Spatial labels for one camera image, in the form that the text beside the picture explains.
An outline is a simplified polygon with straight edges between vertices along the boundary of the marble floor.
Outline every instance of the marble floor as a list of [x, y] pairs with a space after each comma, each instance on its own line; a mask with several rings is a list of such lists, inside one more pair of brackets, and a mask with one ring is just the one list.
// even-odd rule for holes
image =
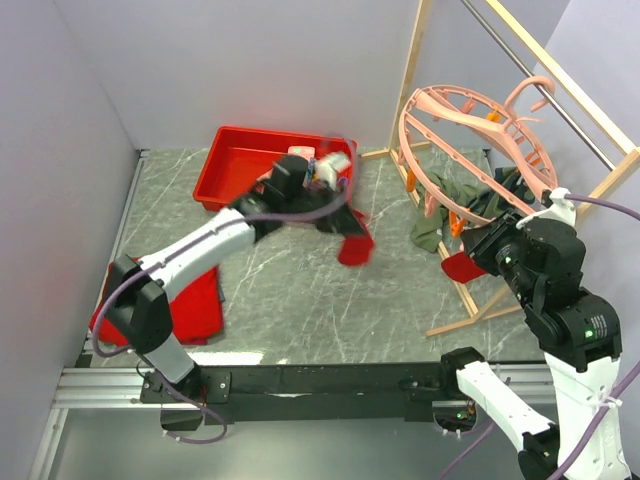
[[[211, 218], [192, 198], [207, 151], [149, 153], [122, 252], [154, 252]], [[422, 165], [467, 180], [456, 165], [427, 155], [420, 152]], [[208, 345], [190, 348], [194, 358], [202, 364], [425, 361], [463, 346], [474, 346], [491, 360], [542, 358], [521, 312], [426, 338], [427, 330], [468, 315], [440, 269], [440, 257], [409, 240], [418, 212], [390, 158], [362, 162], [354, 202], [370, 215], [377, 248], [369, 265], [340, 265], [340, 237], [285, 227], [222, 262], [225, 330]], [[446, 243], [457, 248], [450, 239]], [[501, 285], [485, 276], [468, 286], [482, 305]], [[124, 354], [93, 365], [136, 362]]]

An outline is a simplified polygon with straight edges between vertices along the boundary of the red plastic tray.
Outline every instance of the red plastic tray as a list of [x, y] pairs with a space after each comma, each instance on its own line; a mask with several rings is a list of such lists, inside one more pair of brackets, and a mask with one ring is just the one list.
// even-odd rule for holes
[[[329, 139], [324, 148], [322, 143], [323, 137], [315, 135], [220, 127], [193, 198], [207, 210], [220, 210], [245, 193], [292, 146], [314, 147], [318, 159], [331, 152], [350, 153], [347, 142], [341, 138]], [[341, 177], [351, 181], [351, 167]]]

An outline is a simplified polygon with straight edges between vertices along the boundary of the cable tie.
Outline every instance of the cable tie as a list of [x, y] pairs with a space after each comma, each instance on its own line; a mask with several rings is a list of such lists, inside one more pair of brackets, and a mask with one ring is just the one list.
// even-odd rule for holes
[[607, 395], [600, 402], [598, 402], [598, 406], [609, 407], [611, 409], [620, 408], [622, 406], [622, 400]]

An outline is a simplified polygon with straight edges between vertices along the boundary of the pink hanger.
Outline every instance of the pink hanger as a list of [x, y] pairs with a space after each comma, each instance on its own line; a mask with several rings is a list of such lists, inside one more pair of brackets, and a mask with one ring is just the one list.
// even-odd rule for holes
[[[425, 193], [425, 214], [430, 216], [435, 211], [438, 203], [447, 207], [457, 214], [476, 225], [484, 225], [491, 219], [486, 219], [469, 211], [469, 209], [456, 204], [444, 195], [440, 189], [433, 184], [424, 174], [418, 162], [411, 152], [410, 141], [407, 138], [408, 126], [415, 128], [427, 140], [444, 150], [452, 160], [462, 165], [465, 169], [475, 175], [482, 183], [496, 191], [511, 205], [528, 215], [533, 209], [518, 199], [515, 195], [497, 183], [490, 175], [483, 172], [453, 147], [438, 137], [433, 131], [425, 127], [409, 112], [412, 108], [422, 110], [433, 118], [445, 119], [464, 125], [471, 129], [478, 136], [490, 143], [496, 150], [510, 158], [519, 169], [525, 182], [532, 190], [535, 197], [540, 200], [544, 190], [552, 190], [557, 187], [555, 170], [537, 137], [524, 123], [525, 121], [536, 119], [529, 117], [518, 117], [514, 109], [514, 104], [522, 91], [529, 85], [541, 84], [547, 87], [552, 93], [555, 91], [553, 82], [543, 76], [534, 76], [523, 80], [507, 97], [504, 105], [500, 105], [494, 100], [462, 87], [453, 85], [435, 85], [424, 89], [418, 89], [410, 97], [405, 108], [400, 114], [399, 121], [399, 156], [406, 161], [415, 178], [424, 185]], [[465, 102], [458, 109], [451, 103], [454, 95], [465, 97]], [[536, 111], [543, 107], [547, 100], [541, 100], [531, 107], [531, 111]], [[489, 107], [498, 118], [505, 118], [504, 123], [492, 121], [472, 115], [472, 110], [477, 104]]]

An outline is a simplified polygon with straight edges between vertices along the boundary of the white wall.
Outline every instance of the white wall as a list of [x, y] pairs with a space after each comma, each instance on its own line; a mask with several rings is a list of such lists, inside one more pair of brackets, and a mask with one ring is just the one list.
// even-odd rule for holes
[[221, 125], [388, 141], [417, 0], [55, 0], [137, 147]]
[[[640, 4], [633, 0], [601, 2], [572, 0], [555, 33], [547, 44], [547, 51], [569, 75], [591, 96], [610, 118], [640, 144], [640, 89], [637, 78], [640, 66], [637, 45], [640, 32], [636, 20]], [[536, 67], [536, 73], [544, 73]], [[558, 99], [614, 163], [622, 154], [609, 142], [568, 96], [560, 92]], [[524, 92], [519, 110], [537, 101], [535, 91]], [[545, 120], [533, 128], [547, 148], [563, 186], [575, 193], [588, 194], [608, 173], [607, 169], [582, 144], [576, 135], [550, 107], [539, 112]], [[640, 210], [640, 176], [636, 173], [611, 198]], [[595, 214], [579, 229], [587, 245], [585, 264], [586, 286], [608, 299], [616, 308], [623, 328], [623, 370], [627, 372], [640, 359], [640, 323], [638, 323], [638, 295], [640, 284], [640, 224], [617, 212], [597, 208]], [[636, 405], [640, 402], [640, 383], [625, 393], [621, 410], [622, 434], [627, 461], [640, 471], [640, 418]]]
[[[545, 45], [569, 0], [504, 0], [502, 4], [533, 37]], [[534, 57], [510, 33], [484, 0], [472, 4], [529, 67]], [[429, 85], [451, 84], [471, 88], [496, 101], [504, 101], [524, 74], [507, 57], [460, 0], [433, 0], [413, 90]], [[426, 123], [455, 147], [485, 146], [470, 130], [446, 121]]]
[[82, 346], [135, 151], [51, 2], [0, 2], [0, 476]]

